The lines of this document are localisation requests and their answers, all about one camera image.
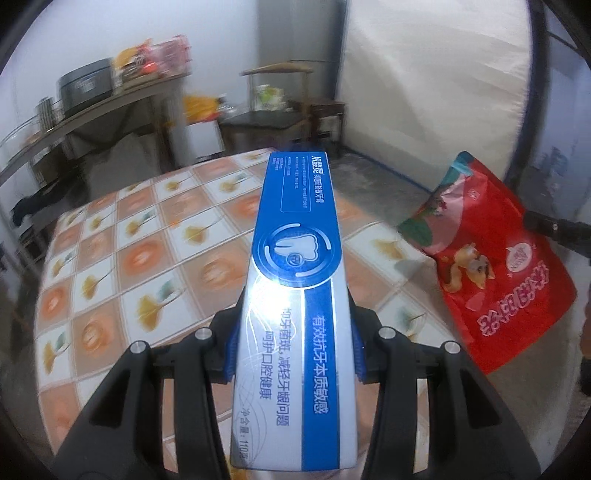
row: metal bolt head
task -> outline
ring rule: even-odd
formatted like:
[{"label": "metal bolt head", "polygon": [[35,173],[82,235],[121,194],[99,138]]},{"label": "metal bolt head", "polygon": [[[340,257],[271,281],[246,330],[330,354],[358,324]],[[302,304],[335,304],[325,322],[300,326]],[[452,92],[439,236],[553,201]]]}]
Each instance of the metal bolt head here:
[{"label": "metal bolt head", "polygon": [[131,350],[131,353],[141,353],[146,350],[146,346],[147,344],[143,340],[136,340],[131,344],[129,350]]},{"label": "metal bolt head", "polygon": [[195,338],[197,340],[207,340],[208,338],[211,338],[212,335],[213,332],[208,327],[200,328],[197,330],[197,332],[195,332]]},{"label": "metal bolt head", "polygon": [[390,340],[396,336],[396,330],[392,327],[381,327],[380,330],[378,330],[378,335],[384,340]]},{"label": "metal bolt head", "polygon": [[447,353],[451,353],[452,355],[460,353],[462,350],[462,347],[460,347],[460,344],[457,342],[446,342],[445,345],[443,345],[443,348]]}]

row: orange bag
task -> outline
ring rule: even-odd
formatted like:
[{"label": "orange bag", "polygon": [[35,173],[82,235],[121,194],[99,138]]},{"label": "orange bag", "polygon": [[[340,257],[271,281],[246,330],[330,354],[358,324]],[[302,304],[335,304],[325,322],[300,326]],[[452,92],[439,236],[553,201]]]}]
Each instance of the orange bag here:
[{"label": "orange bag", "polygon": [[517,197],[467,152],[429,200],[398,226],[434,258],[445,301],[488,374],[535,342],[576,289],[545,237],[523,228]]}]

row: chair backrest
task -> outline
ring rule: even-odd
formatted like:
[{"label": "chair backrest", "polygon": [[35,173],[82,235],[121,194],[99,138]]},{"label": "chair backrest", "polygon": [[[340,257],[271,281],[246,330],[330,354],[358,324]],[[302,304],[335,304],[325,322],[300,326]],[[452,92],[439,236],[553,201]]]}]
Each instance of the chair backrest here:
[{"label": "chair backrest", "polygon": [[282,63],[274,63],[256,69],[245,70],[240,75],[248,76],[248,108],[254,110],[254,100],[256,97],[254,76],[258,73],[301,73],[302,85],[302,113],[308,114],[308,75],[314,72],[314,69],[305,63],[296,61],[285,61]]}]

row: cartoon character on bag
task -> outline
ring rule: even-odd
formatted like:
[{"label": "cartoon character on bag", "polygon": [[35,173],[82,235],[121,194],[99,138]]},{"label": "cartoon character on bag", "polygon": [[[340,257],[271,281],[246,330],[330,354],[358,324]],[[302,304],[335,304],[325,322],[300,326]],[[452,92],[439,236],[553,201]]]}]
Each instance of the cartoon character on bag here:
[{"label": "cartoon character on bag", "polygon": [[486,279],[495,278],[491,263],[485,255],[481,255],[475,244],[464,245],[453,256],[454,263],[449,269],[449,281],[443,283],[443,288],[449,293],[456,293],[462,289],[464,273],[479,289],[484,290]]}]

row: white container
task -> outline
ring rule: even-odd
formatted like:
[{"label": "white container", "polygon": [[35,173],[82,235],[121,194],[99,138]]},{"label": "white container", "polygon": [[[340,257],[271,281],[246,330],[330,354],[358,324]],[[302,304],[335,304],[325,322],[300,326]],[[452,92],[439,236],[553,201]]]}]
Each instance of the white container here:
[{"label": "white container", "polygon": [[326,154],[272,153],[238,336],[232,464],[281,471],[355,466],[354,377]]}]

